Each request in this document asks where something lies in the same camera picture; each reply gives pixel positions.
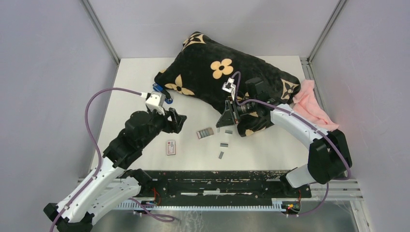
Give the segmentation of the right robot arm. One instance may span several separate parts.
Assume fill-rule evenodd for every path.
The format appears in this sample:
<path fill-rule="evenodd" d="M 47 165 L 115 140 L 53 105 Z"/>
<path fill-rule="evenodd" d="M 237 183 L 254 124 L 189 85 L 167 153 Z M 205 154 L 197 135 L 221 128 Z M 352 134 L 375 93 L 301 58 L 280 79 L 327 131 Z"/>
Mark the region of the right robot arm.
<path fill-rule="evenodd" d="M 308 149 L 307 163 L 280 177 L 279 191 L 283 196 L 292 197 L 307 184 L 327 184 L 331 180 L 342 179 L 343 174 L 350 178 L 352 161 L 343 132 L 317 126 L 288 104 L 280 103 L 269 94 L 268 86 L 261 78 L 246 81 L 250 93 L 243 100 L 237 97 L 239 84 L 239 78 L 230 77 L 222 85 L 221 89 L 230 96 L 216 123 L 218 128 L 237 125 L 242 117 L 256 112 L 259 117 L 285 129 Z"/>

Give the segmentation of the blue stapler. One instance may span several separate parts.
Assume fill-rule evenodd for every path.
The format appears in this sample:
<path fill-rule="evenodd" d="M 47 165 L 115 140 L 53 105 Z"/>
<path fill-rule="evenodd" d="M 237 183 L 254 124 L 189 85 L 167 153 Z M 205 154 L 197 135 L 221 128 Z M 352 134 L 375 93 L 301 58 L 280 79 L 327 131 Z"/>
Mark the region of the blue stapler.
<path fill-rule="evenodd" d="M 170 94 L 165 88 L 163 88 L 162 86 L 158 85 L 157 83 L 154 83 L 152 86 L 153 86 L 153 90 L 154 90 L 154 91 L 160 92 L 160 93 L 162 93 L 162 94 L 165 96 L 165 100 L 164 100 L 164 101 L 165 101 L 167 104 L 172 104 L 172 103 L 173 103 L 173 99 L 172 99 L 172 97 L 171 97 L 171 94 Z"/>

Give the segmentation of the box of staples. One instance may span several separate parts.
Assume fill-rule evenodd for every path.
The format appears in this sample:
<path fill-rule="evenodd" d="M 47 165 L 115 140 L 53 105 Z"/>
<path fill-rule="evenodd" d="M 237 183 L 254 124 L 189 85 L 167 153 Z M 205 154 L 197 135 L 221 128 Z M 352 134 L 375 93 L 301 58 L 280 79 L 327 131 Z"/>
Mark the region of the box of staples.
<path fill-rule="evenodd" d="M 208 127 L 206 129 L 197 131 L 196 134 L 197 134 L 198 139 L 203 139 L 211 135 L 214 135 L 214 131 L 211 127 Z"/>

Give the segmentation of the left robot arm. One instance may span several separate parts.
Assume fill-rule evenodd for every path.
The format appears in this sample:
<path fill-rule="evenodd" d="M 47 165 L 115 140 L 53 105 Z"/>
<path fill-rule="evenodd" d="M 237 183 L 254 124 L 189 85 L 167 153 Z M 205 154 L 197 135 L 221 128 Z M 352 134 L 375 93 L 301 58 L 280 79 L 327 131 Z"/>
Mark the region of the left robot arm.
<path fill-rule="evenodd" d="M 157 110 L 136 111 L 125 127 L 99 157 L 99 163 L 84 181 L 59 203 L 49 203 L 44 213 L 53 222 L 51 230 L 89 232 L 108 212 L 128 198 L 151 193 L 151 177 L 142 169 L 130 170 L 122 183 L 106 187 L 128 171 L 141 157 L 143 149 L 161 132 L 179 133 L 187 117 L 174 108 L 165 114 Z"/>

